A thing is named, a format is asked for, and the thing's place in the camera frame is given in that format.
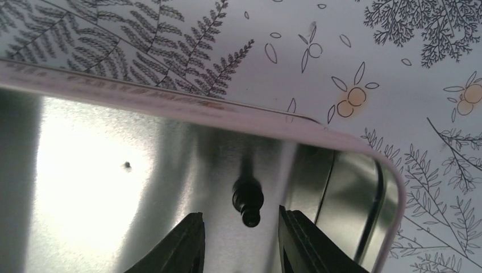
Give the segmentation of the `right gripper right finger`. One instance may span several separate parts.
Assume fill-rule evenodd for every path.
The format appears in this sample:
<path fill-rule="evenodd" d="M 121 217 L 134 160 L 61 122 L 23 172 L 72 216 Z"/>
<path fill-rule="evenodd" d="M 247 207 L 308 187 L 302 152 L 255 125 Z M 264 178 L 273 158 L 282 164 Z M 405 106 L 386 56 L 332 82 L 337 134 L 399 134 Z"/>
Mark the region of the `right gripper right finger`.
<path fill-rule="evenodd" d="M 279 206 L 282 272 L 367 273 L 299 210 Z"/>

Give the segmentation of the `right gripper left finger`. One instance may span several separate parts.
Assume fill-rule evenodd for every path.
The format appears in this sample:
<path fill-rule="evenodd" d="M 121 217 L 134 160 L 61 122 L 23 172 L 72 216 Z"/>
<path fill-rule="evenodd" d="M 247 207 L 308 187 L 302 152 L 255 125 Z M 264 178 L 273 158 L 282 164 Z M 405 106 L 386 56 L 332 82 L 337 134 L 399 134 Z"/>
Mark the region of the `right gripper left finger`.
<path fill-rule="evenodd" d="M 126 273 L 203 273 L 204 260 L 203 214 L 189 213 Z"/>

